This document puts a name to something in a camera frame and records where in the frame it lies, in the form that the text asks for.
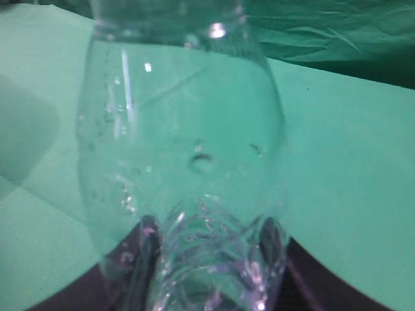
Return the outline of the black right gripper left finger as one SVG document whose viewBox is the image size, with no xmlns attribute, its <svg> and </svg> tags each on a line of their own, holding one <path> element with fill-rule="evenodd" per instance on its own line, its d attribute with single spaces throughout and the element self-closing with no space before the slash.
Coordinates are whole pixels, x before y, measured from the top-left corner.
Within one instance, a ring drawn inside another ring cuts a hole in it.
<svg viewBox="0 0 415 311">
<path fill-rule="evenodd" d="M 145 310 L 160 257 L 156 220 L 146 215 L 102 260 L 31 310 Z"/>
</svg>

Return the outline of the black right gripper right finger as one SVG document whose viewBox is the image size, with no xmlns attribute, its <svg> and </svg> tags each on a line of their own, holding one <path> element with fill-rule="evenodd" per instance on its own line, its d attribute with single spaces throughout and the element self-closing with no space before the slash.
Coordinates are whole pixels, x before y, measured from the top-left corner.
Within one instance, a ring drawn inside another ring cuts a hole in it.
<svg viewBox="0 0 415 311">
<path fill-rule="evenodd" d="M 277 221 L 268 217 L 259 232 L 265 263 L 266 310 L 390 310 L 343 281 L 295 239 L 283 243 Z"/>
</svg>

